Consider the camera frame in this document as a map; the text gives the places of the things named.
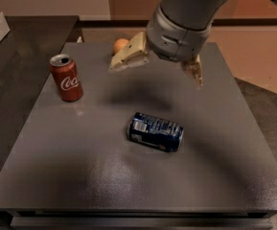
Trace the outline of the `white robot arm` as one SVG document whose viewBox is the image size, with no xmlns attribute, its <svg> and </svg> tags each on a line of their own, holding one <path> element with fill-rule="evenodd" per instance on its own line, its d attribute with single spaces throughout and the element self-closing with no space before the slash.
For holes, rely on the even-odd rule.
<svg viewBox="0 0 277 230">
<path fill-rule="evenodd" d="M 111 58 L 108 71 L 124 71 L 150 61 L 150 54 L 178 62 L 197 86 L 203 85 L 200 51 L 215 15 L 229 0 L 161 0 L 147 28 Z"/>
</svg>

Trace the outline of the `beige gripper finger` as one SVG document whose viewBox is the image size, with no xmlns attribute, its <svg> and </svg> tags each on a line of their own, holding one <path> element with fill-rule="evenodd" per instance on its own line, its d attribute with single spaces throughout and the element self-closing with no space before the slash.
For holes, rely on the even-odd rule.
<svg viewBox="0 0 277 230">
<path fill-rule="evenodd" d="M 134 36 L 110 61 L 108 71 L 121 72 L 150 62 L 150 47 L 145 32 Z"/>
<path fill-rule="evenodd" d="M 197 88 L 203 86 L 202 66 L 200 57 L 192 57 L 181 62 L 183 72 L 195 83 Z"/>
</svg>

